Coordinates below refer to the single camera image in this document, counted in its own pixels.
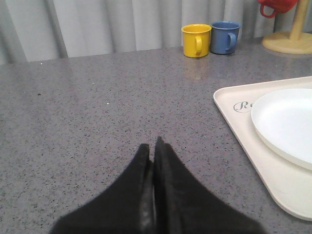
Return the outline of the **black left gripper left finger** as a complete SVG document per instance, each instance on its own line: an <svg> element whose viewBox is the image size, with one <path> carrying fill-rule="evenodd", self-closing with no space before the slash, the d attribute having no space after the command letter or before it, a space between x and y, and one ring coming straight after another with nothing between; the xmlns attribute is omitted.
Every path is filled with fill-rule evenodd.
<svg viewBox="0 0 312 234"><path fill-rule="evenodd" d="M153 164L141 144L133 160L95 199L59 219L52 234L152 234Z"/></svg>

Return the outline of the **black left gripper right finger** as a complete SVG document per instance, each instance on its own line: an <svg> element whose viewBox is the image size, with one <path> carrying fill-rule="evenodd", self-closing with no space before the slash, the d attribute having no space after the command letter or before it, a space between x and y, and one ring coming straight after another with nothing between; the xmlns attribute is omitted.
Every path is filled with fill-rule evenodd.
<svg viewBox="0 0 312 234"><path fill-rule="evenodd" d="M158 234L263 234L255 220L207 190L170 144L158 137L154 157Z"/></svg>

